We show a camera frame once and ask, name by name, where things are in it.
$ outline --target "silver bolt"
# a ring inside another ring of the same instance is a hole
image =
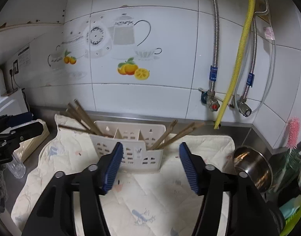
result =
[[[88,167],[88,170],[89,170],[89,171],[95,171],[97,168],[98,168],[98,166],[97,166],[96,164],[93,164],[93,165],[90,165],[90,166]]]
[[[207,165],[205,165],[205,168],[206,168],[207,170],[210,170],[210,171],[212,171],[212,170],[215,169],[215,167],[214,167],[212,164],[207,164]]]
[[[248,177],[248,174],[244,171],[241,171],[241,172],[239,172],[239,176],[246,178],[246,177]]]
[[[60,177],[62,177],[62,176],[64,176],[64,172],[63,172],[63,171],[58,171],[58,172],[56,172],[56,174],[55,174],[55,177],[56,177],[56,178],[60,178]]]

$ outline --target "stainless steel bowl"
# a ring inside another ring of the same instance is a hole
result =
[[[249,146],[241,146],[234,151],[232,160],[236,173],[246,172],[260,192],[270,188],[272,168],[261,153]]]

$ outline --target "white fabric mat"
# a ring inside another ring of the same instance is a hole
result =
[[[56,115],[57,124],[79,127],[68,117]],[[153,174],[118,172],[114,187],[101,196],[106,222],[112,236],[189,236],[191,235],[203,197],[191,191],[178,147],[186,142],[193,154],[205,163],[223,170],[235,149],[229,136],[185,136],[168,146],[163,153],[161,169]],[[41,151],[37,168],[31,171],[20,192],[11,217],[22,230],[35,203],[56,171],[66,174],[82,171],[99,160],[86,133],[60,129],[55,139]],[[78,194],[74,199],[79,202]],[[229,199],[224,193],[218,235],[224,235]],[[75,205],[77,235],[84,235],[80,207]]]

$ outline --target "chopstick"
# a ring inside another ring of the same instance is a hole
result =
[[[160,144],[161,142],[172,132],[172,130],[174,129],[174,126],[177,124],[178,120],[173,120],[168,128],[166,129],[166,131],[164,132],[164,134],[162,134],[162,136],[149,148],[149,150],[155,150]]]
[[[164,149],[166,146],[172,144],[173,142],[177,141],[178,139],[184,137],[187,134],[190,134],[192,131],[194,131],[197,128],[202,127],[205,125],[205,123],[199,123],[199,124],[194,124],[194,126],[186,126],[183,130],[181,130],[177,135],[175,135],[172,139],[169,139],[165,143],[162,143],[160,146],[158,146],[157,149]]]
[[[71,118],[74,118],[80,125],[82,125],[85,130],[87,131],[87,133],[89,134],[95,134],[93,131],[91,131],[84,123],[82,123],[82,120],[79,118],[78,114],[76,112],[74,112],[71,109],[66,109],[65,110],[66,113],[68,114],[68,116],[70,116]]]
[[[90,130],[95,132],[96,135],[103,136],[104,134],[100,131],[100,129],[93,123],[91,118],[88,116],[88,114],[85,112],[81,104],[78,102],[77,99],[74,100],[76,103],[76,112],[79,114],[79,116],[82,118],[82,120],[90,127]]]
[[[68,130],[79,131],[79,132],[82,132],[82,133],[88,133],[88,130],[77,129],[77,128],[73,128],[73,127],[70,127],[70,126],[65,126],[65,125],[62,125],[62,124],[59,124],[58,127],[63,128],[63,129],[68,129]]]

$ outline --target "white plastic basket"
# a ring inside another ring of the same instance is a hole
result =
[[[163,155],[163,149],[147,150],[165,132],[161,124],[142,124],[126,122],[95,121],[96,126],[104,134],[114,136],[103,137],[90,134],[97,154],[101,157],[112,152],[117,142],[123,145],[123,158],[120,169],[135,172],[157,172]]]

